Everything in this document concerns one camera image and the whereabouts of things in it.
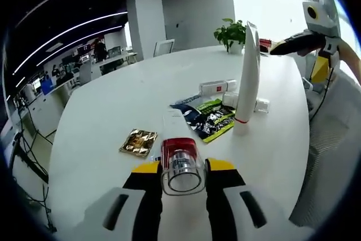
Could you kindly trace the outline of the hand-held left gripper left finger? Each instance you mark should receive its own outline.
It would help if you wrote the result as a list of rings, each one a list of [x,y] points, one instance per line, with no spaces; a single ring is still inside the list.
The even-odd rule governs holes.
[[[84,240],[157,240],[162,212],[162,166],[133,169],[122,187],[106,192],[84,216]]]

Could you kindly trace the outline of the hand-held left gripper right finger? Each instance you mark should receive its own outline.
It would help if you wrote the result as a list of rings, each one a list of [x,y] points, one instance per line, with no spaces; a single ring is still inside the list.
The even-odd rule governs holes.
[[[232,163],[208,158],[206,210],[213,240],[291,240],[293,225],[270,196],[247,185]]]

